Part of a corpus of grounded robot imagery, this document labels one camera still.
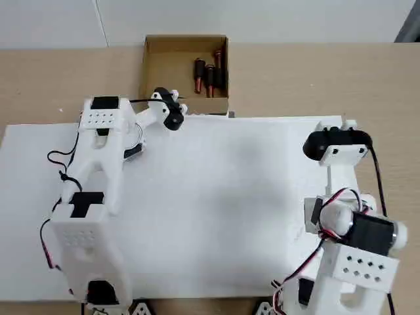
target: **styrofoam board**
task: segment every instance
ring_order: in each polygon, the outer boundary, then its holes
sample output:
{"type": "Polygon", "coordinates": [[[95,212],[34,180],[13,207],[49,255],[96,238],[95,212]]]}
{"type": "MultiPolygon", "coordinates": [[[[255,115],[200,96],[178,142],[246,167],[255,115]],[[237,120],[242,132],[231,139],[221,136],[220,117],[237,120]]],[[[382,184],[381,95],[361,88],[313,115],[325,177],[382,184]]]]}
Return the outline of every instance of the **styrofoam board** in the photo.
{"type": "MultiPolygon", "coordinates": [[[[134,296],[271,294],[271,279],[293,271],[318,243],[304,232],[303,198],[325,192],[326,169],[302,145],[321,119],[341,124],[338,116],[196,116],[177,132],[147,128],[146,151],[124,166],[124,206],[114,218],[134,296]]],[[[46,154],[71,148],[75,132],[76,124],[7,127],[0,150],[2,301],[72,299],[63,275],[47,268],[39,226],[61,189],[46,154]]],[[[95,175],[84,189],[100,181],[95,175]]],[[[45,239],[59,263],[48,228],[45,239]]],[[[314,277],[318,263],[305,274],[314,277]]]]}

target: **white wall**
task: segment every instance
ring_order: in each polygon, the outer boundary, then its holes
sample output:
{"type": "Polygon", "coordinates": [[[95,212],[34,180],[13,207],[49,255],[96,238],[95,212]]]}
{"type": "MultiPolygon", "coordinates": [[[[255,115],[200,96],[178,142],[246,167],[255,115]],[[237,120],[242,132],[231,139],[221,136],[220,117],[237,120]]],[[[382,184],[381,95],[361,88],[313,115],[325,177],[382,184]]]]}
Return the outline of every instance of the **white wall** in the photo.
{"type": "Polygon", "coordinates": [[[222,33],[256,43],[393,42],[414,2],[0,0],[0,48],[133,45],[149,33],[222,33]]]}
{"type": "Polygon", "coordinates": [[[415,0],[98,0],[110,45],[149,33],[236,42],[393,42],[415,0]]]}
{"type": "Polygon", "coordinates": [[[0,0],[0,48],[106,47],[92,0],[0,0]]]}

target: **wooden table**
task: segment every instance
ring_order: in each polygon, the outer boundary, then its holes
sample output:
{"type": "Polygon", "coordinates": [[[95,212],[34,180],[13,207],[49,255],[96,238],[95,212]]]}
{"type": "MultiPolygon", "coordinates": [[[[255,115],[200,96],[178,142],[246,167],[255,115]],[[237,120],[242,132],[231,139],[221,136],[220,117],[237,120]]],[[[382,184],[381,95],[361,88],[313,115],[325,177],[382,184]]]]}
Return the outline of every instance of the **wooden table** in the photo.
{"type": "MultiPolygon", "coordinates": [[[[419,57],[417,44],[233,44],[229,54],[230,107],[237,116],[343,115],[373,137],[389,215],[409,228],[393,290],[398,314],[420,308],[419,57]]],[[[0,126],[74,122],[87,95],[135,97],[141,61],[142,47],[0,51],[0,126]]],[[[357,174],[361,189],[377,196],[371,159],[361,162],[357,174]]],[[[250,314],[254,304],[153,301],[157,315],[250,314]]],[[[79,314],[79,306],[2,303],[0,313],[70,315],[79,314]]]]}

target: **cardboard box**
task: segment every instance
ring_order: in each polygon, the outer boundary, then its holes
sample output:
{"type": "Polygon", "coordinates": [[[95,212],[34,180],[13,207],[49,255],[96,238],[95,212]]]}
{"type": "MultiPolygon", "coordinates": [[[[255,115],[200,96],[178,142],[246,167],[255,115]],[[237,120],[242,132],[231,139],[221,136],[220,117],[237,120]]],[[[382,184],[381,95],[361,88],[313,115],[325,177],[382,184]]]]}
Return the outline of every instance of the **cardboard box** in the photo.
{"type": "Polygon", "coordinates": [[[228,39],[223,35],[148,35],[144,43],[140,96],[148,98],[156,87],[176,89],[189,114],[225,114],[228,111],[228,39]],[[194,60],[214,64],[213,53],[222,50],[224,87],[207,98],[194,92],[194,60]]]}

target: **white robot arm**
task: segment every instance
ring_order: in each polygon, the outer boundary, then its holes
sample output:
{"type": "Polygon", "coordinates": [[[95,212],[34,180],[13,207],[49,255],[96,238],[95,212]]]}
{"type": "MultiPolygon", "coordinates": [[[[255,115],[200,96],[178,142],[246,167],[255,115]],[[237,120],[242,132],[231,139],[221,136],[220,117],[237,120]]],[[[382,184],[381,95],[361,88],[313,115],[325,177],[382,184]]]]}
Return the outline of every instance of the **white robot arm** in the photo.
{"type": "Polygon", "coordinates": [[[120,211],[123,162],[143,151],[147,126],[158,122],[177,130],[186,111],[178,103],[178,92],[164,88],[157,88],[148,109],[137,115],[127,98],[102,96],[85,101],[75,151],[66,172],[60,172],[61,198],[51,215],[61,246],[60,269],[78,301],[95,307],[132,303],[130,279],[108,226],[110,216],[120,211]],[[107,187],[103,192],[86,192],[83,186],[95,171],[104,173],[107,187]]]}
{"type": "Polygon", "coordinates": [[[320,235],[315,251],[276,288],[272,305],[262,303],[256,314],[378,315],[390,291],[399,260],[391,257],[407,242],[407,228],[376,212],[375,199],[360,195],[357,182],[346,177],[371,151],[382,184],[370,136],[356,130],[355,121],[341,128],[318,124],[306,140],[305,155],[327,167],[324,196],[304,201],[306,231],[320,235]],[[315,281],[300,278],[303,268],[324,250],[315,281]],[[345,301],[343,284],[355,287],[345,301]]]}

